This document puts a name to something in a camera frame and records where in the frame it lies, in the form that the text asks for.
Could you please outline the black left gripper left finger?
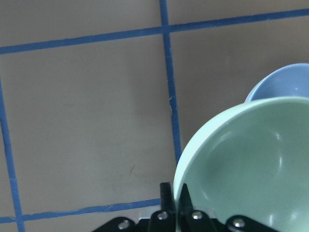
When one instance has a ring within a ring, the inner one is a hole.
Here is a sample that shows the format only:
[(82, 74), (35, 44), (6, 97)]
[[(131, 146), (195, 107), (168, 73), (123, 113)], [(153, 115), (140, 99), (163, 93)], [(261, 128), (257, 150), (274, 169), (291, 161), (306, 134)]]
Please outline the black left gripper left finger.
[(170, 182), (160, 184), (160, 210), (152, 213), (148, 232), (174, 232), (176, 229), (175, 204)]

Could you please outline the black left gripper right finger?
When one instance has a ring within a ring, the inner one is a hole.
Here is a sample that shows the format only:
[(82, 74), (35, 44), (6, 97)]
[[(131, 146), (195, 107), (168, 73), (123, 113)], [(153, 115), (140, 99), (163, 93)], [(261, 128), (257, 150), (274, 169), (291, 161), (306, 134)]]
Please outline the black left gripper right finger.
[(209, 216), (193, 208), (188, 186), (183, 184), (179, 198), (179, 226), (182, 232), (217, 232)]

